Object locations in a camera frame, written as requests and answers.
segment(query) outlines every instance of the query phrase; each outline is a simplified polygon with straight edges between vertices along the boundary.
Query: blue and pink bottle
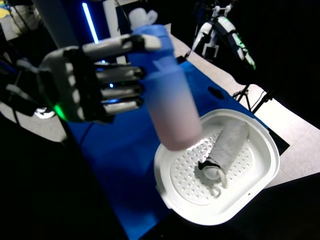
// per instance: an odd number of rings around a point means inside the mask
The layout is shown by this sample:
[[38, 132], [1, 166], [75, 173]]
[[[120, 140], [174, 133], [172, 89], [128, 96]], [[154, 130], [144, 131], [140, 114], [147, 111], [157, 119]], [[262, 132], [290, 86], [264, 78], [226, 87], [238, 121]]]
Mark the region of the blue and pink bottle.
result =
[[144, 101], [161, 143], [171, 151], [196, 144], [202, 137], [199, 114], [183, 69], [178, 65], [174, 47], [163, 25], [152, 25], [157, 18], [137, 8], [129, 14], [134, 35], [153, 35], [161, 49], [128, 55], [133, 66], [143, 67], [146, 77]]

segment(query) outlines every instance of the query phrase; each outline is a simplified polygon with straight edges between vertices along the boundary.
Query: white plastic tub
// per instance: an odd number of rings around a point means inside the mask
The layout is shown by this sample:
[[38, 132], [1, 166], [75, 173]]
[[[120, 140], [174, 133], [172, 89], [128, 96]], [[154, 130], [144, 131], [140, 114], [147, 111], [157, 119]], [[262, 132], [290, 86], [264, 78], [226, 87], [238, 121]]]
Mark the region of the white plastic tub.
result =
[[[198, 170], [211, 151], [227, 120], [239, 119], [250, 131], [227, 177], [228, 188], [207, 179]], [[214, 110], [201, 117], [203, 139], [184, 151], [173, 152], [162, 144], [154, 159], [157, 190], [166, 206], [200, 225], [222, 224], [236, 215], [278, 173], [280, 156], [268, 131], [256, 119], [230, 109]]]

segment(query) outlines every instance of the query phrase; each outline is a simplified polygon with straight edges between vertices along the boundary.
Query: blue tablecloth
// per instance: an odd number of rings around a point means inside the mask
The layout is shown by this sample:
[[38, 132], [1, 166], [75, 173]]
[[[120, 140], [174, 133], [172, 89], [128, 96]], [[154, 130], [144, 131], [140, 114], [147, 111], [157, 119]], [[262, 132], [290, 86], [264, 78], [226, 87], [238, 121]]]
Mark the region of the blue tablecloth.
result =
[[[255, 117], [191, 63], [181, 66], [200, 116], [215, 109], [232, 109]], [[213, 96], [208, 87], [219, 90], [224, 99]], [[68, 124], [78, 143], [89, 124]], [[80, 146], [131, 240], [142, 237], [170, 212], [155, 188], [154, 155], [159, 144], [143, 106], [117, 115], [113, 124], [94, 124]]]

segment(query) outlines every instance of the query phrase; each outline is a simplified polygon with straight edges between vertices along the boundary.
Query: green light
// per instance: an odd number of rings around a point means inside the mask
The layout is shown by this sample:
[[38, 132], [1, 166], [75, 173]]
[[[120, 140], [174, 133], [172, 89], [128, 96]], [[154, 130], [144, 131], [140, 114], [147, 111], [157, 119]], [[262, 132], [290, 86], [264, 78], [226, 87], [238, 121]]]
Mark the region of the green light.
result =
[[61, 119], [65, 121], [67, 120], [66, 115], [64, 114], [64, 112], [62, 111], [61, 107], [58, 104], [54, 105], [53, 110]]

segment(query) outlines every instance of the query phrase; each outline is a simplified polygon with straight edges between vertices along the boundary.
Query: tiled floor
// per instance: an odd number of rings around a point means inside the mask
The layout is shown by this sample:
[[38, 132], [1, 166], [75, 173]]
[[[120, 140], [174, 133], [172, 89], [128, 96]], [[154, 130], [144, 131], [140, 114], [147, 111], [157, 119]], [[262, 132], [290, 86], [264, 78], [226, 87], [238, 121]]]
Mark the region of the tiled floor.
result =
[[[172, 37], [176, 56], [184, 56], [189, 48], [180, 40]], [[207, 62], [195, 53], [188, 60], [200, 71], [224, 88], [229, 94], [241, 90], [244, 86], [225, 71]], [[249, 88], [250, 102], [254, 103], [262, 93], [256, 85]], [[11, 108], [0, 103], [0, 112], [13, 120]], [[280, 157], [280, 171], [268, 185], [274, 186], [303, 176], [320, 172], [320, 130], [295, 115], [276, 100], [265, 103], [256, 115], [274, 132], [290, 144], [290, 147]], [[49, 140], [60, 142], [66, 134], [57, 117], [41, 120], [36, 116], [28, 117], [18, 113], [21, 125]]]

